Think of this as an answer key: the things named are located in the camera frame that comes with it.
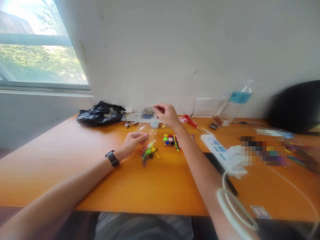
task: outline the right arm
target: right arm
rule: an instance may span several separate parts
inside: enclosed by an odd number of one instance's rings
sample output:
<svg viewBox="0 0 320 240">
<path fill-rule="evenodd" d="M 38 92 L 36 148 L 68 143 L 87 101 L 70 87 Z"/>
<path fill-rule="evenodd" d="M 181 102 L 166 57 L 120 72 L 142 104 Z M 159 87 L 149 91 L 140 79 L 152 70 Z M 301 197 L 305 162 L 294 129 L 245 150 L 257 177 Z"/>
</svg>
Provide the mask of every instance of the right arm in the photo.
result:
<svg viewBox="0 0 320 240">
<path fill-rule="evenodd" d="M 232 227 L 218 199 L 217 190 L 222 188 L 222 177 L 215 167 L 208 161 L 198 145 L 191 138 L 190 134 L 180 123 L 176 111 L 171 104 L 156 104 L 153 110 L 162 123 L 171 127 L 179 136 L 179 142 L 183 149 L 190 171 L 197 185 L 199 193 L 207 207 L 219 239 L 241 239 L 236 230 Z"/>
</svg>

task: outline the black wristwatch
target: black wristwatch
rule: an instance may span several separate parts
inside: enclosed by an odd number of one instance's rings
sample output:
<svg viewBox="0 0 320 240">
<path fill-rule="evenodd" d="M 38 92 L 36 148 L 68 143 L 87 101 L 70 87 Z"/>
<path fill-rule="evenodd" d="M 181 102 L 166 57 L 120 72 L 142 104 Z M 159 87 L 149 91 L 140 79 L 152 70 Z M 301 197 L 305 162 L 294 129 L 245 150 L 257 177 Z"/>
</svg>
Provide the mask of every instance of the black wristwatch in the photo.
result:
<svg viewBox="0 0 320 240">
<path fill-rule="evenodd" d="M 117 167 L 119 166 L 119 161 L 116 159 L 116 157 L 113 155 L 114 150 L 108 152 L 104 157 L 108 157 L 112 166 Z"/>
</svg>

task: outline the window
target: window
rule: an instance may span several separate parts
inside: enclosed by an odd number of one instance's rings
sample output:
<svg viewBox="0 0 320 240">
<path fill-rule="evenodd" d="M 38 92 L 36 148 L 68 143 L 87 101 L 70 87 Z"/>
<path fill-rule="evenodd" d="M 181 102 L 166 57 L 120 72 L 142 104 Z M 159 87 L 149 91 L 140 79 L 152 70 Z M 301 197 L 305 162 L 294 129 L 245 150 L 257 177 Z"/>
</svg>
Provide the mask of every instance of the window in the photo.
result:
<svg viewBox="0 0 320 240">
<path fill-rule="evenodd" d="M 53 0 L 4 0 L 0 85 L 89 90 Z"/>
</svg>

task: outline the white power strip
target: white power strip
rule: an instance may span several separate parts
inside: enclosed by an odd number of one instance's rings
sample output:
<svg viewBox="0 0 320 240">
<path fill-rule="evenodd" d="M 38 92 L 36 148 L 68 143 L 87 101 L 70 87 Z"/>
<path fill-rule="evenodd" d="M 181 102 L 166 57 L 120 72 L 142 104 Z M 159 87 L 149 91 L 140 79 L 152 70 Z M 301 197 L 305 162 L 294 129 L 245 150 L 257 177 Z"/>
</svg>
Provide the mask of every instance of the white power strip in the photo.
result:
<svg viewBox="0 0 320 240">
<path fill-rule="evenodd" d="M 204 134 L 201 135 L 201 140 L 204 142 L 210 152 L 214 154 L 225 171 L 230 167 L 235 166 L 237 163 L 240 164 L 241 156 L 231 154 L 232 156 L 229 157 L 231 149 L 230 151 L 226 150 L 214 136 L 210 134 Z M 248 172 L 241 166 L 234 167 L 228 171 L 229 176 L 241 176 L 247 173 Z"/>
</svg>

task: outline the red plastic piece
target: red plastic piece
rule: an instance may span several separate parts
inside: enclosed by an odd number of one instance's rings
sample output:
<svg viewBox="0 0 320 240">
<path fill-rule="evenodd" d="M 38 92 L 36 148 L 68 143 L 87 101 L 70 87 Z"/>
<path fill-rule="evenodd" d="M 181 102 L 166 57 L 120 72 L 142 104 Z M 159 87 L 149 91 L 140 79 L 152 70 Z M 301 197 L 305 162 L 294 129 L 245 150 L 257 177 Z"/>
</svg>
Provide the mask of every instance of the red plastic piece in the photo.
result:
<svg viewBox="0 0 320 240">
<path fill-rule="evenodd" d="M 194 127 L 197 127 L 197 125 L 192 121 L 192 119 L 186 114 L 184 117 L 188 120 L 188 123 Z"/>
</svg>

